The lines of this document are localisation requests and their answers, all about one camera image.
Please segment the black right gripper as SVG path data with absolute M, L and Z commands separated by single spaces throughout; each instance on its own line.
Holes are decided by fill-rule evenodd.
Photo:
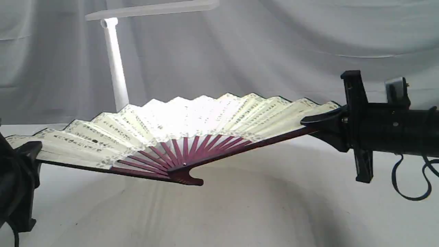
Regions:
M 356 181 L 373 178 L 373 152 L 438 157 L 438 110 L 415 110 L 368 101 L 361 72 L 341 75 L 347 104 L 334 110 L 304 117 L 301 125 L 317 132 L 310 136 L 342 153 L 350 148 L 356 162 Z M 346 131 L 347 141 L 333 132 Z

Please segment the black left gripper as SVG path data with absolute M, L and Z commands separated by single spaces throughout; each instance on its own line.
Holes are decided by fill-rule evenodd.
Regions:
M 16 233 L 30 232 L 36 220 L 32 218 L 34 191 L 40 185 L 41 163 L 37 156 L 42 142 L 32 141 L 15 150 L 1 135 L 0 226 L 6 221 Z

